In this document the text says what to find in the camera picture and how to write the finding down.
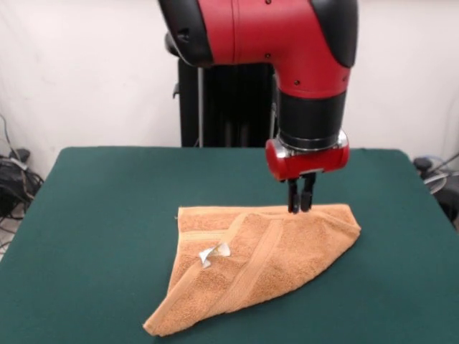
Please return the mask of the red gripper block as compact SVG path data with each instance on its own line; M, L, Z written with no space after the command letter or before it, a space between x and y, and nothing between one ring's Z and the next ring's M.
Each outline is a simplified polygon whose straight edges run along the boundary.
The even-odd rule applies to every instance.
M331 172L342 169L349 161L349 140L343 130L337 143L325 150L299 151L285 147L280 139L273 138L266 142L265 156L268 168L278 181L288 180L288 212L299 212L297 178L303 176L301 191L301 211L308 212L312 206L313 187L318 172Z

